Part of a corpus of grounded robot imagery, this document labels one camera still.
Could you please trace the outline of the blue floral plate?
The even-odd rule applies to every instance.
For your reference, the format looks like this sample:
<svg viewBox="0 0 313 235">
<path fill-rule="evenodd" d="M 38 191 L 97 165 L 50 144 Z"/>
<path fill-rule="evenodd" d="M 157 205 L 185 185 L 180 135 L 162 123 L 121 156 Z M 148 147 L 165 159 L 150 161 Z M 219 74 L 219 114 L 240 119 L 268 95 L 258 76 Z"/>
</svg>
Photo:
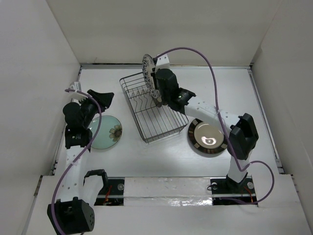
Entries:
<svg viewBox="0 0 313 235">
<path fill-rule="evenodd" d="M 154 73 L 154 69 L 155 64 L 152 56 L 145 54 L 142 59 L 142 73 L 144 81 L 148 89 L 149 95 L 154 99 L 158 99 L 160 97 L 160 93 L 155 88 L 154 78 L 152 76 L 152 73 Z"/>
</svg>

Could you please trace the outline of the brown rim cream plate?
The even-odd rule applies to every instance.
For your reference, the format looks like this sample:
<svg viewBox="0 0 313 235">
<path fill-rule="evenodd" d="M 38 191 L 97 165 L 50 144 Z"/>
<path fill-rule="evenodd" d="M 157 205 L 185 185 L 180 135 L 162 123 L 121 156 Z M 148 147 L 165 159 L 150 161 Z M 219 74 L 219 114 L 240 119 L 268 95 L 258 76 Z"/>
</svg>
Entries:
<svg viewBox="0 0 313 235">
<path fill-rule="evenodd" d="M 158 96 L 157 98 L 153 97 L 153 102 L 158 108 L 160 108 L 162 106 L 162 97 L 161 96 Z"/>
</svg>

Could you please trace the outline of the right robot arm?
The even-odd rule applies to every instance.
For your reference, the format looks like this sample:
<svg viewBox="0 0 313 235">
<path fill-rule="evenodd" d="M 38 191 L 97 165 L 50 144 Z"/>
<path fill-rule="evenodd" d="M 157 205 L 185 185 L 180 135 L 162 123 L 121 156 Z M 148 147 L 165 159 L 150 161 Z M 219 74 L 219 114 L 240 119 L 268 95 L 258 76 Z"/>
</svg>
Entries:
<svg viewBox="0 0 313 235">
<path fill-rule="evenodd" d="M 172 110 L 215 126 L 224 134 L 231 155 L 226 187 L 230 192 L 242 189 L 250 153 L 259 139 L 253 117 L 247 113 L 237 116 L 222 111 L 195 93 L 180 88 L 176 75 L 170 69 L 160 69 L 154 77 L 162 101 Z"/>
</svg>

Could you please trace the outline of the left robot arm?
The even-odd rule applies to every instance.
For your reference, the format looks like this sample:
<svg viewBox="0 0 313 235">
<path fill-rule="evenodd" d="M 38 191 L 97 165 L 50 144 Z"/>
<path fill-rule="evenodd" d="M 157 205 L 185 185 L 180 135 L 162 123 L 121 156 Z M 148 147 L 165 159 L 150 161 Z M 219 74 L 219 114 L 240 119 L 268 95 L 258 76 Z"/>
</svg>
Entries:
<svg viewBox="0 0 313 235">
<path fill-rule="evenodd" d="M 86 93 L 67 89 L 73 101 L 63 107 L 65 116 L 65 170 L 61 175 L 47 215 L 58 235 L 91 232 L 95 225 L 94 204 L 98 194 L 110 190 L 104 169 L 87 170 L 91 144 L 99 129 L 93 133 L 89 125 L 96 114 L 101 115 L 112 103 L 113 93 Z"/>
</svg>

